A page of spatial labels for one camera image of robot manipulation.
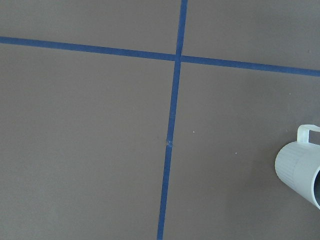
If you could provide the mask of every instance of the blue stripe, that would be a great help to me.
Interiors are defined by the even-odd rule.
[[[128,49],[111,48],[111,47],[103,47],[103,46],[81,45],[81,44],[55,42],[55,41],[42,41],[42,40],[33,40],[33,39],[24,39],[24,38],[15,38],[15,37],[6,37],[6,36],[0,36],[0,43],[49,48],[49,49],[62,49],[62,50],[70,50],[70,51],[97,53],[97,54],[110,54],[110,55],[128,56],[128,57],[136,57],[136,58],[144,58],[144,59],[157,59],[157,60],[168,60],[168,61],[174,61],[176,59],[176,56],[174,54],[167,54],[167,53],[128,50]]]
[[[252,70],[260,70],[260,71],[320,77],[320,70],[312,70],[312,69],[289,67],[289,66],[276,66],[276,65],[251,63],[251,62],[243,62],[243,61],[231,61],[231,60],[197,57],[197,56],[181,56],[181,61],[184,63],[192,63],[192,64],[205,64],[205,65],[214,65],[214,66],[222,66],[222,67],[230,67],[230,68],[252,69]]]
[[[177,36],[176,50],[175,50],[175,62],[174,62],[174,72],[173,72],[173,81],[172,81],[169,123],[168,123],[167,137],[166,137],[167,144],[165,148],[165,157],[164,157],[160,213],[159,213],[158,231],[156,236],[157,240],[162,240],[164,236],[171,156],[172,156],[172,147],[173,147],[173,140],[174,140],[174,130],[175,130],[175,122],[176,122],[176,111],[177,111],[178,90],[179,90],[179,80],[180,80],[181,54],[182,54],[182,49],[184,45],[185,26],[186,26],[186,17],[187,17],[187,5],[188,5],[188,0],[181,0],[178,36]]]

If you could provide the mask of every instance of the mug handle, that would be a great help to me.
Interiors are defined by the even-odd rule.
[[[309,143],[309,131],[320,132],[320,127],[311,124],[301,125],[298,128],[296,141],[298,143]]]

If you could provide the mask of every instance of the gray floor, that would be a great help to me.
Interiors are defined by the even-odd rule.
[[[0,5],[3,37],[176,51],[179,0]],[[183,54],[319,70],[319,10],[189,0]],[[0,52],[0,239],[156,239],[174,62]],[[319,92],[319,77],[182,63],[163,239],[319,239],[319,210],[274,170],[300,124],[320,125]]]

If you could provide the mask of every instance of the cup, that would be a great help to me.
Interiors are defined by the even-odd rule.
[[[279,179],[320,209],[320,145],[309,142],[309,131],[316,125],[301,125],[297,141],[285,145],[275,159]]]

